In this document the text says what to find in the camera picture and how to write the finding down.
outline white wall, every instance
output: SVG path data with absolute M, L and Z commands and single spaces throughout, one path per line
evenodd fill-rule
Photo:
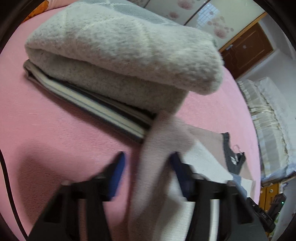
M 265 61 L 252 68 L 240 79 L 252 81 L 270 77 L 285 96 L 296 117 L 296 60 L 276 50 Z
M 267 15 L 259 21 L 273 49 L 280 49 L 284 54 L 296 59 L 296 52 L 279 25 Z

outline blue gripper pad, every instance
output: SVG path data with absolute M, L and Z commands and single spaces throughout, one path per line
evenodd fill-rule
M 126 157 L 125 157 L 125 154 L 124 152 L 120 152 L 114 162 L 111 164 L 111 165 L 115 165 L 113 168 L 113 173 L 110 177 L 110 180 L 109 180 L 109 185 L 108 185 L 108 198 L 109 199 L 112 199 L 115 194 L 116 194 L 116 190 L 117 190 L 117 187 L 118 187 L 118 184 L 119 184 L 119 181 L 120 181 L 120 178 L 121 178 L 121 175 L 123 173 L 123 169 L 124 169 L 124 166 L 125 166 L 125 161 L 126 161 Z
M 194 194 L 195 179 L 192 176 L 193 172 L 189 165 L 181 162 L 178 152 L 171 154 L 169 161 L 177 175 L 182 194 L 189 201 Z

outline bedding stack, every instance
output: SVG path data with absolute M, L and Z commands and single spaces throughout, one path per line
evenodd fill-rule
M 222 82 L 214 38 L 125 0 L 75 2 L 25 44 L 31 80 L 142 140 L 157 113 Z
M 262 184 L 289 177 L 296 172 L 296 120 L 285 97 L 269 77 L 238 85 L 257 132 Z

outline folded clothing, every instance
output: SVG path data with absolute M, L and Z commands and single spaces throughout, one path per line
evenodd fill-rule
M 182 196 L 176 175 L 168 165 L 168 157 L 178 151 L 183 162 L 193 166 L 196 173 L 209 180 L 226 183 L 236 182 L 244 196 L 254 197 L 255 182 L 252 181 L 247 163 L 230 173 L 227 159 L 235 158 L 229 151 L 229 135 L 214 133 L 185 124 L 172 115 L 161 112 L 148 133 L 138 166 L 137 181 L 132 196 L 129 217 L 129 239 L 178 241 L 185 240 L 194 202 Z M 210 240 L 217 235 L 218 205 L 213 205 Z
M 36 29 L 25 48 L 49 76 L 154 112 L 176 112 L 187 91 L 212 93 L 223 76 L 210 34 L 125 0 L 75 2 Z M 139 82 L 147 83 L 134 98 Z M 128 85 L 133 92 L 124 92 Z
M 55 80 L 44 74 L 30 60 L 24 63 L 24 70 L 32 82 L 99 117 L 136 142 L 142 143 L 155 118 L 155 114 L 148 111 Z

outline gray fleece blanket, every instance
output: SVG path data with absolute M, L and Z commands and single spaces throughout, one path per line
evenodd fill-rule
M 213 37 L 125 0 L 82 0 L 43 23 L 25 44 L 49 76 L 121 102 L 176 112 L 188 91 L 222 82 Z

